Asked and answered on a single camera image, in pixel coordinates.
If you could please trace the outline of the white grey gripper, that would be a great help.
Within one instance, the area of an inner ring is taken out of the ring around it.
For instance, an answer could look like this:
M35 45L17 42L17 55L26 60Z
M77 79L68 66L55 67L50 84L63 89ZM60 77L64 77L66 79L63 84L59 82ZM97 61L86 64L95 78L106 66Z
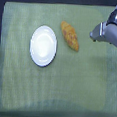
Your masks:
M117 5L106 22L100 22L90 32L93 41L108 42L117 47Z

